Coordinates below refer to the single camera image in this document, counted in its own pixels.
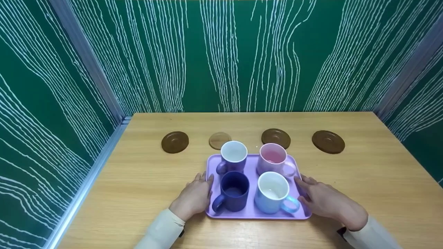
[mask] green wall panel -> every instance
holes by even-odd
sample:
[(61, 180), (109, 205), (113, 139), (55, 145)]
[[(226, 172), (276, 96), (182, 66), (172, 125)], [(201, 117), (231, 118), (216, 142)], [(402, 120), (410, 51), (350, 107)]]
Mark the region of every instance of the green wall panel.
[(0, 0), (0, 248), (42, 248), (116, 127), (45, 0)]
[(433, 0), (69, 0), (125, 113), (373, 110)]
[(443, 47), (383, 121), (443, 186)]

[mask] mug rim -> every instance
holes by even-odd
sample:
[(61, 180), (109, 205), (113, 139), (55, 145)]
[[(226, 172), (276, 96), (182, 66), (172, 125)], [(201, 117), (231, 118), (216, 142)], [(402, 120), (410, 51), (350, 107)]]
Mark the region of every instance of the mug rim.
[[(264, 192), (261, 190), (261, 187), (260, 187), (260, 180), (261, 180), (261, 178), (264, 176), (264, 175), (269, 175), (269, 174), (271, 174), (271, 175), (274, 175), (274, 174), (277, 174), (280, 178), (282, 178), (283, 180), (284, 180), (284, 182), (286, 183), (286, 194), (283, 196), (283, 197), (281, 197), (281, 198), (271, 198), (271, 197), (269, 197), (269, 196), (267, 196), (267, 195), (265, 195), (264, 194)], [(268, 172), (265, 172), (265, 173), (263, 173), (263, 174), (261, 174), (260, 176), (259, 176), (259, 178), (258, 178), (258, 180), (257, 180), (257, 188), (258, 188), (258, 190), (266, 197), (266, 198), (268, 198), (268, 199), (270, 199), (270, 200), (273, 200), (273, 201), (281, 201), (281, 200), (284, 200), (288, 195), (289, 195), (289, 183), (288, 183), (288, 181), (286, 180), (286, 178), (284, 177), (284, 176), (282, 176), (281, 174), (279, 174), (279, 173), (277, 173), (277, 172), (274, 172), (274, 171), (268, 171)]]
[[(244, 147), (245, 150), (246, 150), (246, 154), (245, 154), (245, 156), (244, 156), (241, 160), (239, 160), (239, 161), (231, 161), (231, 160), (227, 160), (226, 157), (223, 155), (223, 147), (224, 147), (225, 145), (229, 144), (229, 143), (231, 143), (231, 144), (234, 143), (234, 144), (241, 144), (241, 145), (243, 145), (243, 147)], [(237, 140), (231, 140), (231, 141), (227, 141), (226, 143), (224, 143), (224, 144), (221, 146), (221, 148), (220, 148), (220, 155), (221, 155), (222, 158), (224, 158), (226, 161), (228, 161), (228, 162), (230, 162), (230, 163), (239, 163), (239, 162), (245, 160), (245, 159), (248, 157), (248, 148), (246, 147), (246, 145), (245, 145), (244, 143), (242, 143), (242, 142), (240, 142), (240, 141), (237, 141)]]
[[(283, 151), (284, 151), (284, 153), (285, 153), (285, 159), (283, 159), (283, 161), (281, 161), (281, 162), (279, 162), (279, 163), (274, 163), (274, 162), (271, 162), (271, 161), (269, 161), (269, 160), (266, 160), (264, 157), (263, 157), (263, 155), (261, 154), (261, 149), (263, 149), (263, 147), (265, 146), (265, 145), (267, 145), (267, 144), (269, 144), (269, 145), (277, 145), (278, 147), (280, 147), (281, 149), (283, 149)], [(286, 159), (288, 158), (288, 152), (283, 148), (283, 146), (281, 146), (280, 144), (276, 144), (276, 143), (266, 143), (266, 144), (264, 144), (264, 145), (262, 145), (261, 147), (260, 147), (260, 150), (258, 151), (258, 154), (260, 155), (260, 157), (263, 159), (263, 160), (265, 160), (267, 163), (271, 163), (271, 164), (274, 164), (274, 165), (279, 165), (279, 164), (282, 164), (282, 163), (284, 163), (285, 161), (286, 161)]]
[[(245, 178), (246, 178), (246, 182), (248, 183), (248, 189), (246, 190), (245, 193), (243, 193), (242, 195), (239, 195), (239, 196), (232, 196), (232, 195), (229, 195), (228, 193), (226, 193), (226, 191), (223, 189), (222, 182), (223, 182), (224, 177), (225, 177), (226, 175), (229, 175), (229, 174), (236, 174), (236, 175), (241, 174), (241, 175), (242, 175), (241, 177), (245, 177)], [(247, 194), (249, 193), (249, 189), (250, 189), (250, 188), (251, 188), (251, 183), (249, 182), (248, 177), (247, 177), (245, 174), (243, 174), (243, 173), (241, 173), (241, 172), (238, 172), (238, 171), (229, 171), (229, 172), (227, 172), (226, 174), (224, 174), (224, 175), (221, 177), (221, 179), (220, 179), (220, 194), (223, 194), (223, 195), (225, 195), (225, 196), (228, 196), (229, 198), (241, 198), (241, 197), (243, 197), (244, 195), (247, 195)]]

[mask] pink mug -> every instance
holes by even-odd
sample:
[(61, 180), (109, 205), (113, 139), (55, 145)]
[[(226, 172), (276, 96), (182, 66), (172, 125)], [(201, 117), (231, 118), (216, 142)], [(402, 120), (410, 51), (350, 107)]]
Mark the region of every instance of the pink mug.
[(278, 144), (268, 143), (260, 148), (260, 158), (258, 159), (257, 173), (259, 175), (274, 171), (284, 177), (292, 177), (297, 172), (297, 166), (286, 160), (288, 153)]

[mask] plastic tray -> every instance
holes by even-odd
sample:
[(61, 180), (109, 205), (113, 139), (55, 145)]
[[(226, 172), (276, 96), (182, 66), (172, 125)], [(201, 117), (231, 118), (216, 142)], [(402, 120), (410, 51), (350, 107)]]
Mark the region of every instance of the plastic tray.
[[(214, 174), (214, 183), (212, 185), (211, 203), (209, 205), (209, 208), (206, 210), (206, 214), (209, 217), (215, 219), (304, 220), (309, 218), (312, 215), (312, 213), (303, 204), (300, 205), (300, 209), (294, 214), (289, 214), (282, 210), (276, 214), (265, 214), (261, 212), (257, 207), (255, 207), (254, 196), (257, 190), (257, 181), (259, 177), (256, 171), (258, 157), (259, 157), (258, 154), (248, 154), (248, 157), (246, 159), (245, 170), (243, 172), (249, 179), (249, 193), (248, 193), (248, 202), (246, 204), (246, 207), (238, 212), (230, 212), (228, 210), (223, 210), (220, 213), (214, 212), (211, 206), (215, 198), (220, 195), (220, 179), (222, 177), (215, 172), (215, 168), (222, 161), (222, 158), (220, 154), (212, 155), (208, 158), (208, 164), (206, 168), (206, 178), (209, 177), (210, 174)], [(288, 155), (288, 160), (291, 160), (295, 165), (297, 165), (292, 156)], [(296, 185), (294, 179), (287, 178), (287, 180), (289, 182), (289, 188), (290, 188), (289, 195), (293, 196), (294, 198), (297, 198), (300, 195), (306, 196), (306, 193)]]

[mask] dark blue mug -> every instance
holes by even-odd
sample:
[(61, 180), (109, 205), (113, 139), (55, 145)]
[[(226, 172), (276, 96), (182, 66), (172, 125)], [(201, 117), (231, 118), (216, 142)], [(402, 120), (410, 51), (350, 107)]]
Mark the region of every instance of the dark blue mug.
[(221, 194), (212, 203), (212, 210), (220, 212), (223, 208), (238, 212), (245, 208), (249, 194), (249, 180), (238, 171), (226, 173), (220, 181)]
[(229, 141), (220, 149), (221, 162), (217, 165), (216, 172), (223, 175), (229, 171), (243, 172), (248, 156), (248, 149), (239, 141)]

